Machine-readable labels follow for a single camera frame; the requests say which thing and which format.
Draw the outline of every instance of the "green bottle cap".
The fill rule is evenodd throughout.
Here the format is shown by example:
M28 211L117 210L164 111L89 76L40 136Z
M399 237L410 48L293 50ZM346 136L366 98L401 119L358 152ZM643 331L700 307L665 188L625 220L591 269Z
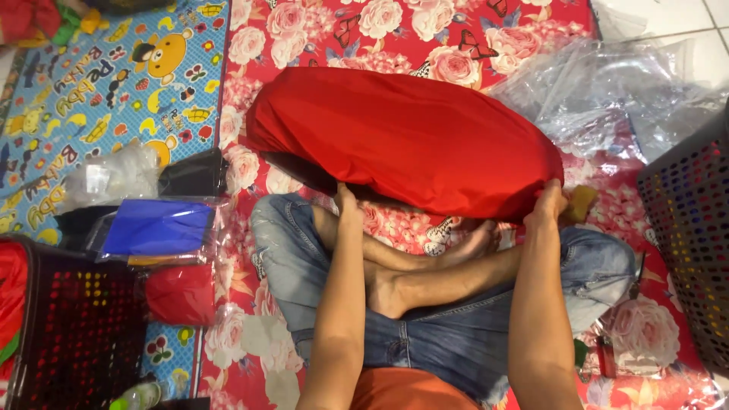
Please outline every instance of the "green bottle cap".
M129 402L125 398L120 398L115 401L112 401L112 404L109 406L109 410L127 410L129 409Z

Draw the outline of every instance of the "ripped jeans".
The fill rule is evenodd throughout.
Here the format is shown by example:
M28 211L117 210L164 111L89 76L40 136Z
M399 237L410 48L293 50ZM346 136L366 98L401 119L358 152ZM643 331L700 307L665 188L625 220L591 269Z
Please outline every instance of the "ripped jeans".
M308 360L314 317L330 258L313 225L311 205L298 194L261 198L251 216L268 287L288 323L297 351ZM572 331L597 320L635 278L633 250L595 231L560 232L561 278ZM477 403L497 404L509 388L507 333L514 283L468 301L393 320L367 309L364 366L425 370Z

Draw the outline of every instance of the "orange shirt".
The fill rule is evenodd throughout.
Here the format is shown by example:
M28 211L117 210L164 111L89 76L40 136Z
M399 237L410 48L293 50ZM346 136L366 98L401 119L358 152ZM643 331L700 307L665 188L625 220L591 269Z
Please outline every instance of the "orange shirt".
M427 371L366 368L359 375L350 410L480 410L462 391Z

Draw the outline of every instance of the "person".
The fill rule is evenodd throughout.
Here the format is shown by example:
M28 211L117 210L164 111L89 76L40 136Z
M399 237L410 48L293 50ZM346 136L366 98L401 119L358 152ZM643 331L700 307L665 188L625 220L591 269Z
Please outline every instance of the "person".
M486 222L437 257L362 232L339 184L339 217L296 193L261 198L257 254L308 365L299 410L479 409L509 386L524 410L581 410L573 335L635 280L633 250L595 231L558 229L549 181L520 246L493 249Z

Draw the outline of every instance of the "plastic bottle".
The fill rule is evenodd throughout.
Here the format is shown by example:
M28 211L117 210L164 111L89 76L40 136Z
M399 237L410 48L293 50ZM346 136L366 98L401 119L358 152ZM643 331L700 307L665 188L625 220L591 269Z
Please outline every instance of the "plastic bottle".
M109 406L109 410L148 410L162 399L163 386L156 382L141 383L130 388Z

